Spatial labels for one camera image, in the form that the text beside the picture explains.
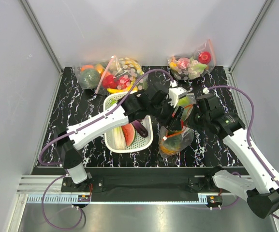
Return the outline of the zip bag orange slider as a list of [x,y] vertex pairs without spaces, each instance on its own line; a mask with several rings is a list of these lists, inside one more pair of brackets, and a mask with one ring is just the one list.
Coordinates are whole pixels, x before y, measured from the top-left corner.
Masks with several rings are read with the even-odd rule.
[[194,139],[194,130],[183,124],[190,115],[194,104],[195,95],[193,93],[188,93],[186,97],[180,99],[177,104],[184,108],[181,117],[182,130],[167,130],[164,126],[160,128],[158,144],[159,153],[162,158],[166,159],[176,155],[192,143]]

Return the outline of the fake pineapple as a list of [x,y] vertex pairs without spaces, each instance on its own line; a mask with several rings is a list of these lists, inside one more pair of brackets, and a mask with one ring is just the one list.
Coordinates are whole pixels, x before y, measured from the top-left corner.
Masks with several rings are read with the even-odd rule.
[[181,136],[173,136],[159,141],[159,152],[163,156],[175,155],[181,151]]

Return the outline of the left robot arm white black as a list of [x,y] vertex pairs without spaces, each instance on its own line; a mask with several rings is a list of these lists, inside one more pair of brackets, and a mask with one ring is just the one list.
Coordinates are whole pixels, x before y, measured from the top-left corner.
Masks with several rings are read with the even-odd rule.
[[181,130],[183,107],[178,106],[180,99],[186,97],[187,91],[173,82],[167,88],[154,83],[146,90],[126,93],[121,99],[102,113],[76,125],[66,131],[57,133],[55,142],[62,167],[72,179],[72,186],[78,191],[88,188],[88,174],[83,166],[83,158],[78,153],[91,140],[106,132],[136,120],[153,116],[157,122],[168,130]]

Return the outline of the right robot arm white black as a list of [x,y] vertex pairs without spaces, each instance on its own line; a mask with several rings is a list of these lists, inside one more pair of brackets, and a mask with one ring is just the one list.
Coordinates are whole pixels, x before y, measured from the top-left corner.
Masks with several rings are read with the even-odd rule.
[[251,211],[266,218],[279,210],[279,172],[269,163],[250,137],[253,118],[246,126],[234,112],[225,112],[219,99],[204,88],[196,99],[184,125],[197,131],[208,130],[217,135],[238,157],[251,179],[240,178],[225,169],[204,179],[208,191],[224,189],[247,202]]

